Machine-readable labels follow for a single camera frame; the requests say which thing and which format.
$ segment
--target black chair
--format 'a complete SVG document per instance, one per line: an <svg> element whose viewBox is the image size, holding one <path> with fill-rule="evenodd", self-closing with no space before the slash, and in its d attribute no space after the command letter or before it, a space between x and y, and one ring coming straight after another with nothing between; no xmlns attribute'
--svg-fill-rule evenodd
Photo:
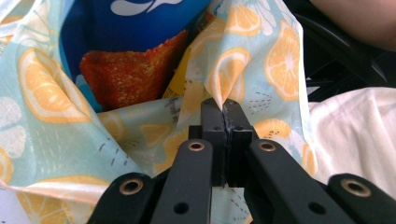
<svg viewBox="0 0 396 224"><path fill-rule="evenodd" d="M364 87L396 87L396 53L365 45L332 23L308 0L284 0L304 29L309 101Z"/></svg>

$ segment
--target black plastic part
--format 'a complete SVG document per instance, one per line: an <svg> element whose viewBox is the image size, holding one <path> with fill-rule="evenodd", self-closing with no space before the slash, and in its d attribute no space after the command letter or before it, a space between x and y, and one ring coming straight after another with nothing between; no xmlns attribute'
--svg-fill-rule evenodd
<svg viewBox="0 0 396 224"><path fill-rule="evenodd" d="M163 192L163 186L165 185L169 172L170 168L152 178L154 181L154 190L152 191L149 203L146 206L145 215L143 215L143 217L140 219L141 224L149 223L151 220L152 213L154 212L155 206L157 205L161 193Z"/></svg>
<svg viewBox="0 0 396 224"><path fill-rule="evenodd" d="M181 144L150 223L209 223L212 155L205 140Z"/></svg>
<svg viewBox="0 0 396 224"><path fill-rule="evenodd" d="M330 86L325 86L325 88L319 88L308 95L309 102L321 102L329 97L335 96L337 94L344 93L348 90L356 90L359 88L364 88L365 85L355 76L349 75L346 72L341 72L343 77L340 77L336 82Z"/></svg>
<svg viewBox="0 0 396 224"><path fill-rule="evenodd" d="M354 223L277 142L253 141L247 159L274 207L272 223Z"/></svg>
<svg viewBox="0 0 396 224"><path fill-rule="evenodd" d="M213 98L201 103L201 122L202 138L210 142L213 147L212 184L214 187L223 187L226 183L225 167L228 136L222 113Z"/></svg>
<svg viewBox="0 0 396 224"><path fill-rule="evenodd" d="M202 138L202 126L201 125L190 125L189 126L189 139Z"/></svg>
<svg viewBox="0 0 396 224"><path fill-rule="evenodd" d="M357 223L396 223L396 201L364 178L334 175L327 190Z"/></svg>
<svg viewBox="0 0 396 224"><path fill-rule="evenodd" d="M244 198L250 214L254 217L255 224L273 223L274 207L271 205L270 200L254 175L247 181Z"/></svg>
<svg viewBox="0 0 396 224"><path fill-rule="evenodd" d="M154 181L147 175L129 173L115 179L102 195L88 223L144 223Z"/></svg>
<svg viewBox="0 0 396 224"><path fill-rule="evenodd" d="M242 107L236 101L227 100L223 105L223 117L228 133L227 183L232 188L246 185L250 174L245 151L258 136L248 122Z"/></svg>

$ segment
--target white logo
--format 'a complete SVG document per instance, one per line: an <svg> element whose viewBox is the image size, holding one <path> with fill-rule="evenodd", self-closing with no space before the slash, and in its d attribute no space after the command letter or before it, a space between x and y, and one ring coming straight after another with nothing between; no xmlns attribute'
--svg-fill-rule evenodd
<svg viewBox="0 0 396 224"><path fill-rule="evenodd" d="M150 12L162 4L175 5L183 0L157 0L143 4L128 2L126 0L117 0L111 4L111 11L119 16L134 16L144 11Z"/></svg>

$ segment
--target white cloth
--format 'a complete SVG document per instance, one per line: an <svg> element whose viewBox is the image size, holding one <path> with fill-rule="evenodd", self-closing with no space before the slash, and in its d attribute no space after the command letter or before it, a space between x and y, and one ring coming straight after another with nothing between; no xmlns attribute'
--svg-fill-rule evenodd
<svg viewBox="0 0 396 224"><path fill-rule="evenodd" d="M362 176L396 199L396 89L368 88L310 105L318 172Z"/></svg>

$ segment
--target orange snack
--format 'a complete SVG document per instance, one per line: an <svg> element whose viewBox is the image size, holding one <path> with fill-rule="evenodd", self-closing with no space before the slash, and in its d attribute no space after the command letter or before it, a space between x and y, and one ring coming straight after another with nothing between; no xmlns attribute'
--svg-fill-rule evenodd
<svg viewBox="0 0 396 224"><path fill-rule="evenodd" d="M92 50L80 63L81 74L104 111L161 98L186 48L188 32L146 52Z"/></svg>

